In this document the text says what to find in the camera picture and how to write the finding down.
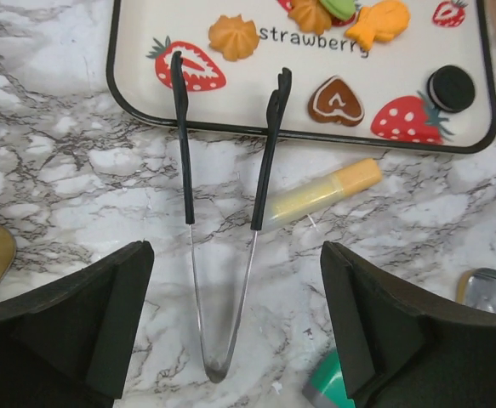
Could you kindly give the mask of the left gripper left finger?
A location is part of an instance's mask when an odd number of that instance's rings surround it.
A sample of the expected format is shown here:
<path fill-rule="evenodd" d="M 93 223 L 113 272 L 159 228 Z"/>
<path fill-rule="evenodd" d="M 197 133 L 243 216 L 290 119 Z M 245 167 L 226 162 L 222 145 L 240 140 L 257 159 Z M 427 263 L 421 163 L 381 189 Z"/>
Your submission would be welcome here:
<path fill-rule="evenodd" d="M 0 303 L 0 407 L 111 407 L 123 396 L 154 262 L 135 241 Z"/>

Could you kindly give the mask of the black metal tongs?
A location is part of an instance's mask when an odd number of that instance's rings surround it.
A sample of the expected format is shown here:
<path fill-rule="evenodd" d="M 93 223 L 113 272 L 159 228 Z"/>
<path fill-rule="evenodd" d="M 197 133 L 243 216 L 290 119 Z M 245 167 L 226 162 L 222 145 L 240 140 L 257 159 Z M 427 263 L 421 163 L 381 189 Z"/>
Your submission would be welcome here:
<path fill-rule="evenodd" d="M 189 107 L 189 97 L 185 85 L 183 75 L 183 58 L 180 51 L 172 54 L 171 66 L 171 82 L 174 94 L 174 107 L 176 113 L 176 122 L 179 135 L 181 172 L 183 184 L 183 198 L 185 209 L 185 224 L 189 230 L 189 247 L 191 250 L 191 271 L 194 283 L 194 292 L 197 308 L 197 328 L 199 332 L 199 340 L 201 347 L 202 363 L 208 379 L 212 383 L 221 383 L 229 373 L 233 354 L 237 344 L 237 337 L 241 325 L 243 309 L 246 301 L 249 278 L 251 275 L 256 244 L 260 231 L 264 223 L 265 203 L 268 194 L 268 186 L 271 177 L 271 168 L 274 159 L 274 154 L 277 146 L 278 135 L 281 130 L 282 119 L 287 107 L 289 95 L 293 84 L 293 73 L 287 67 L 282 68 L 282 71 L 277 76 L 277 88 L 273 90 L 266 108 L 266 142 L 264 154 L 259 170 L 259 178 L 257 190 L 254 200 L 254 210 L 250 229 L 252 231 L 252 239 L 249 247 L 248 263 L 243 277 L 242 292 L 240 294 L 239 304 L 237 308 L 236 318 L 231 330 L 230 339 L 228 342 L 225 361 L 222 364 L 212 362 L 207 359 L 207 350 L 205 345 L 204 323 L 202 315 L 202 298 L 199 290 L 199 282 L 197 276 L 196 252 L 194 247 L 193 225 L 195 224 L 195 209 L 194 195 L 192 189 L 191 178 L 191 154 L 189 146 L 189 138 L 187 132 L 187 112 Z"/>

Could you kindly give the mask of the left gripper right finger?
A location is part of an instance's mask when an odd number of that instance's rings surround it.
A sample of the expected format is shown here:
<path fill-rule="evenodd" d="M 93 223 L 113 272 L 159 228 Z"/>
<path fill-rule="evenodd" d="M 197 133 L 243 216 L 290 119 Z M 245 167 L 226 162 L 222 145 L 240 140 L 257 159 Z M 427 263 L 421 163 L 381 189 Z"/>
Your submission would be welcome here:
<path fill-rule="evenodd" d="M 358 407 L 496 407 L 496 314 L 322 245 L 345 391 Z"/>

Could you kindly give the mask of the silver tin lid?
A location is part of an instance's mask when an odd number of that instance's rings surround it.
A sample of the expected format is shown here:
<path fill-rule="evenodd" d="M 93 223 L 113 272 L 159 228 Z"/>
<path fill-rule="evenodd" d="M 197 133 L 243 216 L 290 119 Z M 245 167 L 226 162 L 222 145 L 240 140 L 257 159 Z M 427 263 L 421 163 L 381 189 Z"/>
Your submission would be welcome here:
<path fill-rule="evenodd" d="M 496 269 L 480 268 L 463 273 L 455 300 L 473 309 L 496 314 Z"/>

